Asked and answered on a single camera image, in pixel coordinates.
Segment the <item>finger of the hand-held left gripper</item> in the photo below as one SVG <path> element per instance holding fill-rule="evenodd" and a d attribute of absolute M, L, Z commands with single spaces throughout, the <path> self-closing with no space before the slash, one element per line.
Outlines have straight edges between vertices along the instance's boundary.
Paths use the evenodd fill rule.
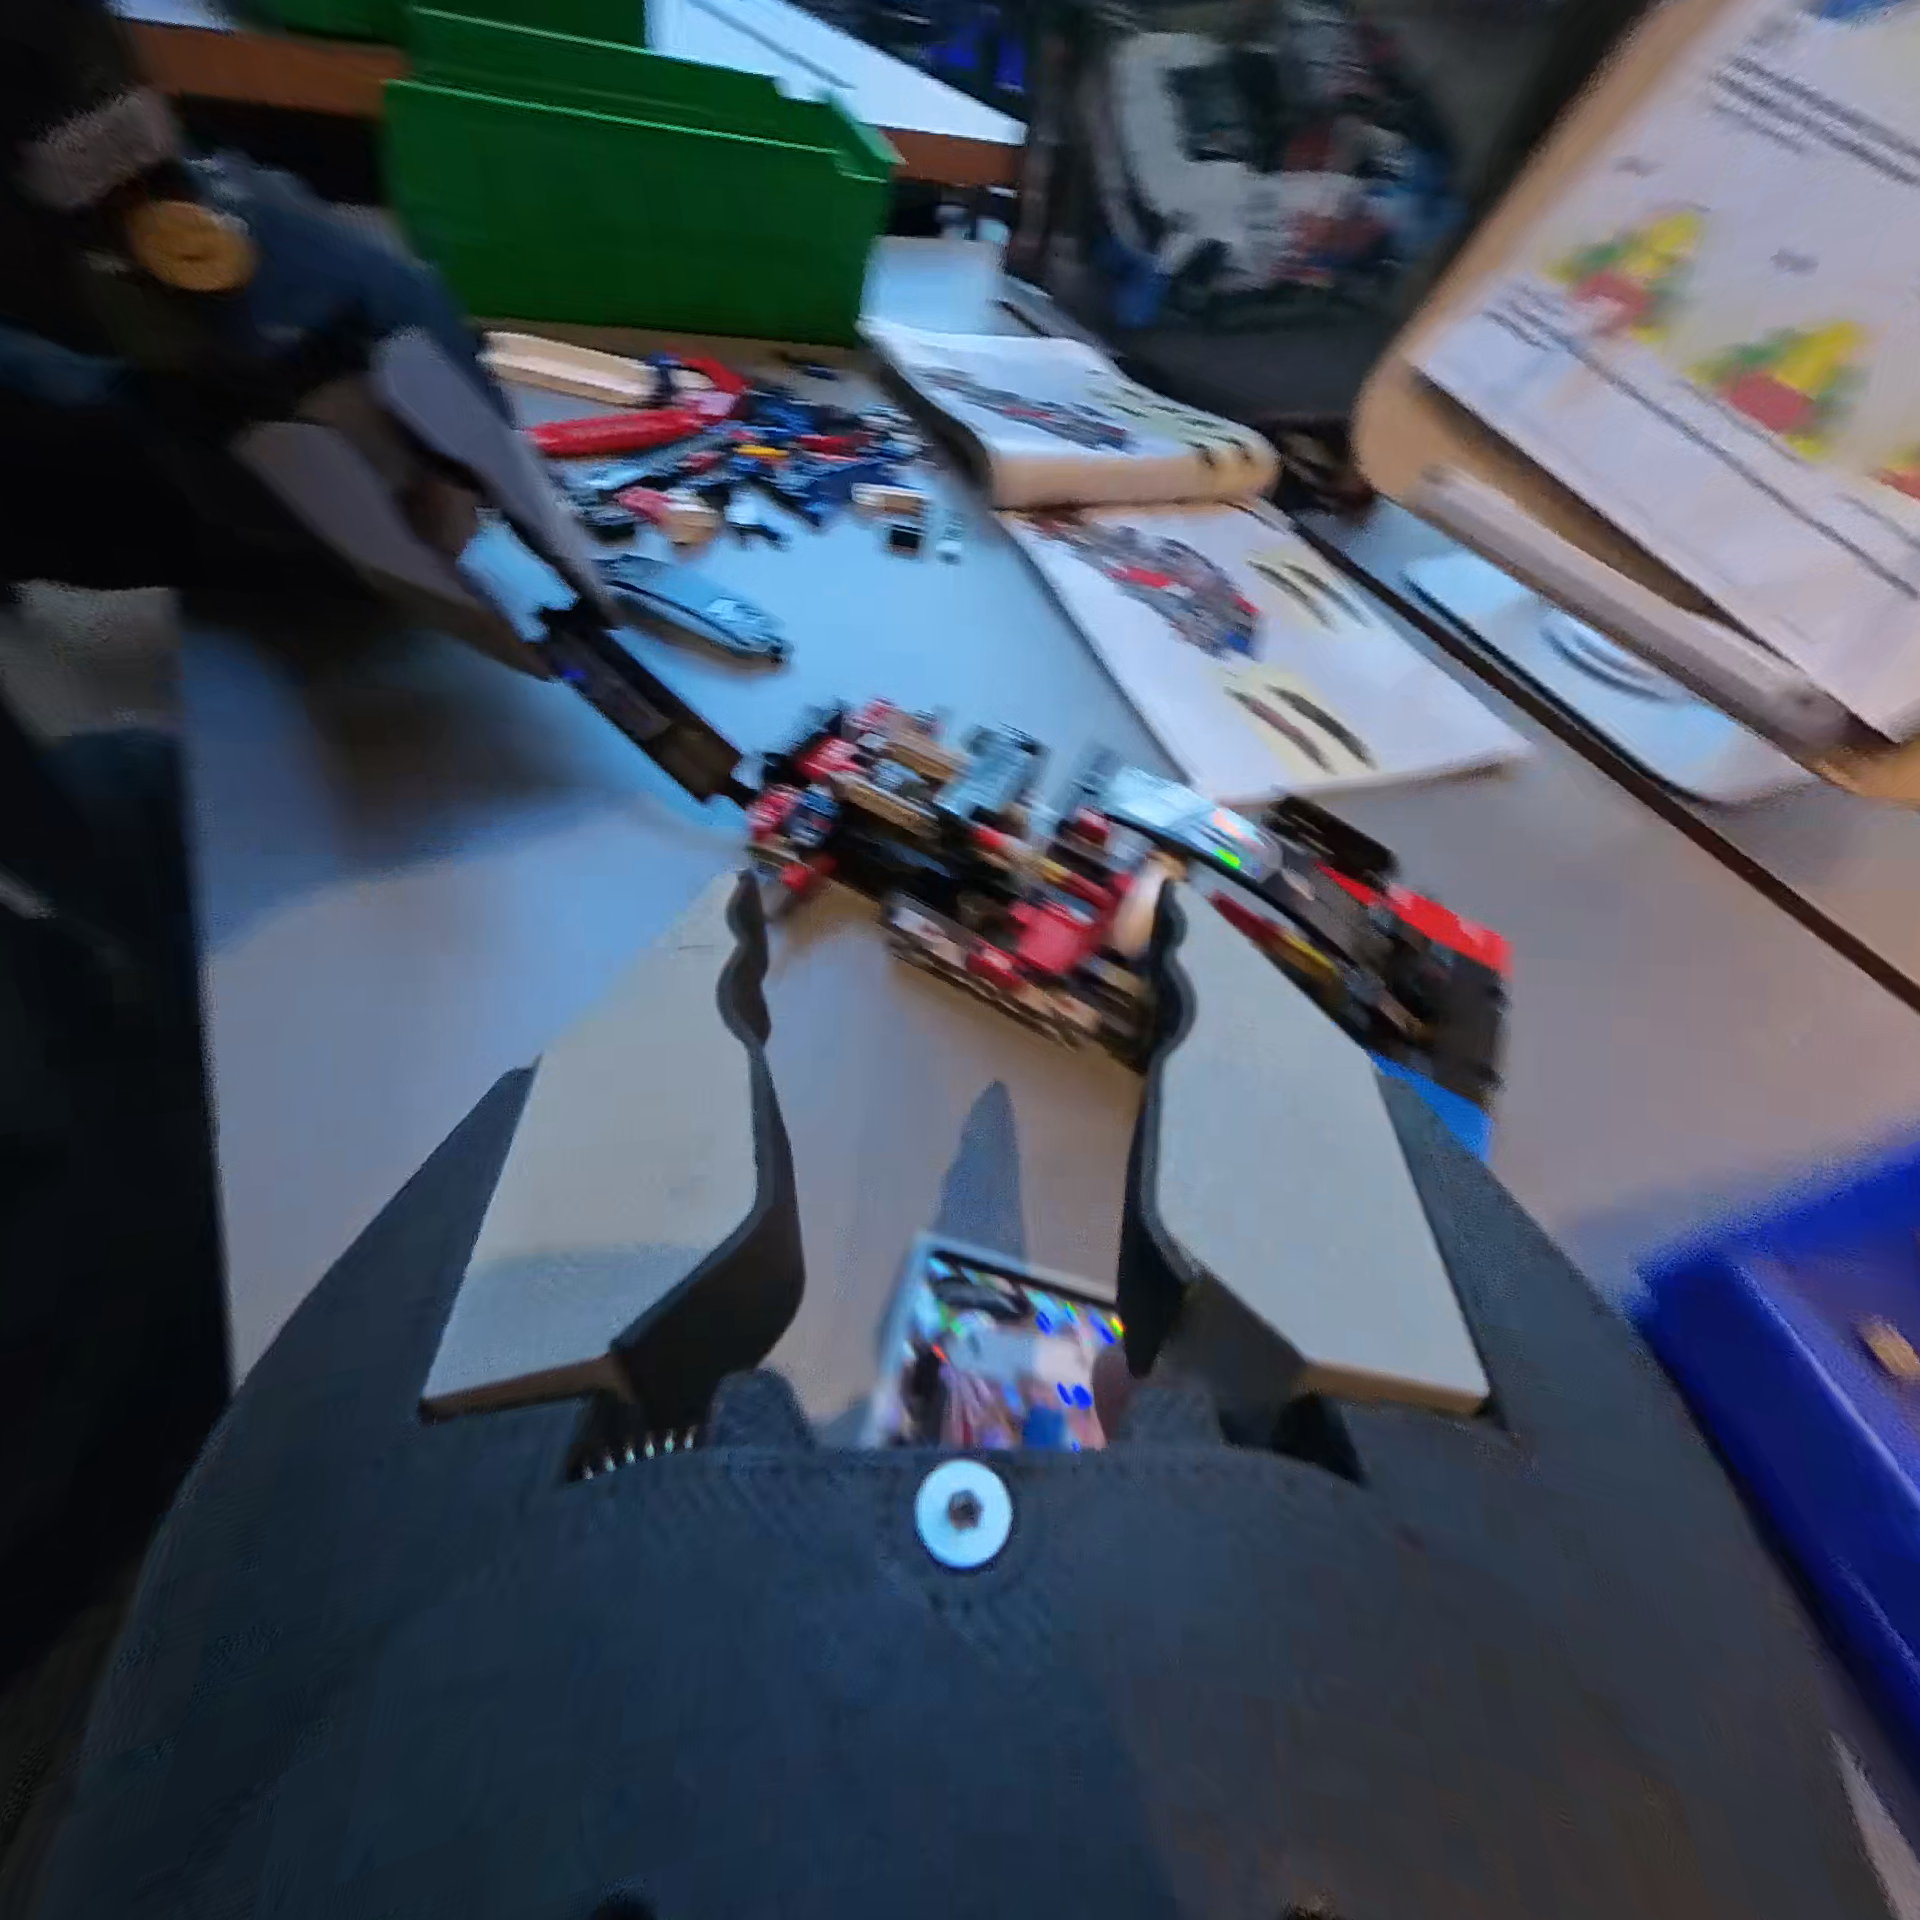
<path fill-rule="evenodd" d="M 392 331 L 376 342 L 376 395 L 386 421 L 485 486 L 512 537 L 573 588 L 573 614 L 611 637 L 614 601 L 589 537 L 517 422 L 501 415 L 493 388 L 449 363 L 422 331 Z"/>
<path fill-rule="evenodd" d="M 550 678 L 512 609 L 461 569 L 493 508 L 386 421 L 376 383 L 321 383 L 295 415 L 239 422 L 236 469 L 420 630 L 459 637 L 517 678 Z"/>

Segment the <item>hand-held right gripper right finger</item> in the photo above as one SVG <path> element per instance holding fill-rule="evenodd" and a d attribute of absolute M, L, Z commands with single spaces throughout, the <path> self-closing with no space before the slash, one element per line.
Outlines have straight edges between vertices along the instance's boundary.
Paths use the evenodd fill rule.
<path fill-rule="evenodd" d="M 1151 1020 L 1117 1273 L 1126 1365 L 1225 1418 L 1294 1401 L 1474 1418 L 1488 1369 L 1375 1057 L 1189 878 L 1157 893 Z"/>

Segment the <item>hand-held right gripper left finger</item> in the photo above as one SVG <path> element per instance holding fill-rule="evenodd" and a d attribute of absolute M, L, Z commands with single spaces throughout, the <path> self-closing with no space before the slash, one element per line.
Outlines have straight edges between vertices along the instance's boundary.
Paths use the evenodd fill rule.
<path fill-rule="evenodd" d="M 722 872 L 542 1053 L 422 1369 L 429 1418 L 611 1395 L 705 1425 L 791 1333 L 766 957 L 762 890 Z"/>

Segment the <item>black curved brick panel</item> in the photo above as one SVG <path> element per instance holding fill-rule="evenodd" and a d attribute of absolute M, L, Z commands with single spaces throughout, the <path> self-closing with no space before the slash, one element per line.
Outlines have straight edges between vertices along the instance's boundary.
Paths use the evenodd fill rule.
<path fill-rule="evenodd" d="M 766 609 L 722 588 L 715 578 L 691 563 L 660 563 L 638 550 L 593 555 L 604 588 L 646 630 L 686 637 L 691 648 L 709 648 L 722 659 L 751 663 L 788 663 L 791 648 Z"/>
<path fill-rule="evenodd" d="M 696 806 L 752 806 L 739 746 L 691 710 L 628 643 L 586 601 L 542 609 L 542 659 L 573 687 L 614 738 L 628 738 Z"/>

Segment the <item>toy brick car model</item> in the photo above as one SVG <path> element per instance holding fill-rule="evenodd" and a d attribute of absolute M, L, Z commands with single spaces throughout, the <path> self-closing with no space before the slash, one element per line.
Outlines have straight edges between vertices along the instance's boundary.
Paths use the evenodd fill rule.
<path fill-rule="evenodd" d="M 1396 851 L 1326 806 L 1232 813 L 1089 757 L 1048 813 L 1039 773 L 1048 746 L 1022 731 L 942 743 L 931 710 L 823 702 L 752 773 L 762 908 L 791 913 L 840 878 L 883 908 L 898 962 L 1139 1074 L 1157 1041 L 1157 897 L 1199 878 L 1458 1141 L 1488 1141 L 1502 930 L 1411 893 Z"/>

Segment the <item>wood-edged white desk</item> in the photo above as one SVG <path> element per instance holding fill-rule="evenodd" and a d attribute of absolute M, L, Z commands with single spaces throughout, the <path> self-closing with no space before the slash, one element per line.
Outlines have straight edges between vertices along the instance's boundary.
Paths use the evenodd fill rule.
<path fill-rule="evenodd" d="M 148 79 L 163 96 L 382 121 L 398 44 L 297 40 L 239 7 L 118 0 Z M 1017 192 L 1024 127 L 800 7 L 779 0 L 668 0 L 646 7 L 646 44 L 686 64 L 776 79 L 788 96 L 830 96 L 871 121 L 898 177 L 942 192 Z"/>

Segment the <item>pile of loose toy bricks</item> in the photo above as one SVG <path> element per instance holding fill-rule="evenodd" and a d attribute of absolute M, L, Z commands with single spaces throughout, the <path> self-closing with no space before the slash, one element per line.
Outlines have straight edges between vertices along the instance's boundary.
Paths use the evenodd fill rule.
<path fill-rule="evenodd" d="M 593 545 L 691 555 L 709 537 L 788 545 L 791 528 L 871 522 L 898 555 L 964 550 L 920 422 L 840 400 L 830 363 L 779 363 L 791 383 L 766 383 L 686 351 L 611 352 L 501 331 L 486 365 L 535 395 L 517 435 Z"/>

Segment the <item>holographic sticker sheet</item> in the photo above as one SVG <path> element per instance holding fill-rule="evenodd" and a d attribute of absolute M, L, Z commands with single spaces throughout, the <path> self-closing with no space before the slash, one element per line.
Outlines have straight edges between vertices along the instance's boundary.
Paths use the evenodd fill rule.
<path fill-rule="evenodd" d="M 1101 1453 L 1101 1356 L 1120 1356 L 1117 1298 L 964 1235 L 912 1235 L 855 1444 Z"/>

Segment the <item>blue plastic bin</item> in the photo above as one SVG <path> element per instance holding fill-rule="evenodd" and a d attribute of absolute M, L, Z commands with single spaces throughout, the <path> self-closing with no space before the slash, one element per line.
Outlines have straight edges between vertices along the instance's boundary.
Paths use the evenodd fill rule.
<path fill-rule="evenodd" d="M 1920 1148 L 1849 1162 L 1643 1259 L 1635 1333 L 1734 1477 L 1896 1756 L 1920 1762 Z"/>

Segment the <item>open instruction booklet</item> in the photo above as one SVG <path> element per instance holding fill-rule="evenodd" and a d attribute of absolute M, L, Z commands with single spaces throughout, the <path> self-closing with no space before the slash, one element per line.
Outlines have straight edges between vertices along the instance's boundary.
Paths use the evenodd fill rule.
<path fill-rule="evenodd" d="M 1071 334 L 871 314 L 1157 757 L 1215 806 L 1508 773 L 1531 743 L 1265 501 L 1283 455 Z"/>

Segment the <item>toy car set box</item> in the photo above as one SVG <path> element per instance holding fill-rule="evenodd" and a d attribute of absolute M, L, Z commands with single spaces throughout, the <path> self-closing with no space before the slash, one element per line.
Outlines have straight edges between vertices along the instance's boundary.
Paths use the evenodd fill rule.
<path fill-rule="evenodd" d="M 1341 422 L 1470 208 L 1450 7 L 1048 7 L 1010 281 L 1120 375 Z"/>

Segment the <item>printed instruction paper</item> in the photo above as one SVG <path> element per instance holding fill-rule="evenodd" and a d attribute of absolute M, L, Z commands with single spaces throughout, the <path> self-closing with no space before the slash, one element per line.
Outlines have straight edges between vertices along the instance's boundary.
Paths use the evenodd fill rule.
<path fill-rule="evenodd" d="M 1725 7 L 1411 365 L 1864 731 L 1917 738 L 1917 7 Z"/>

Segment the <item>wooden document stand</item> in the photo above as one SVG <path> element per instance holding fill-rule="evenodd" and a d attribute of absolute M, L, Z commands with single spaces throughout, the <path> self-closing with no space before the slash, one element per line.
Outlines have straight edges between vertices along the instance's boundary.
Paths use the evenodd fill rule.
<path fill-rule="evenodd" d="M 1579 158 L 1596 155 L 1624 112 L 1646 96 L 1653 67 L 1709 30 L 1725 7 L 1653 7 L 1608 67 L 1579 96 L 1579 111 L 1550 127 L 1541 158 L 1513 177 L 1513 192 L 1488 208 L 1450 275 L 1430 283 L 1421 314 L 1396 334 L 1382 365 L 1356 407 L 1356 469 L 1450 537 L 1528 583 L 1550 609 L 1579 614 L 1606 643 L 1681 678 L 1717 719 L 1744 724 L 1767 746 L 1783 746 L 1810 778 L 1908 806 L 1920 790 L 1917 738 L 1890 743 L 1864 731 L 1840 700 L 1826 700 L 1803 663 L 1767 656 L 1748 630 L 1717 614 L 1695 583 L 1626 545 L 1608 522 L 1596 522 L 1570 486 L 1513 455 L 1497 428 L 1485 428 L 1463 407 L 1430 395 L 1411 365 L 1427 334 L 1474 298 L 1474 283 L 1502 268 L 1513 232 L 1549 208 L 1549 197 L 1570 177 Z"/>

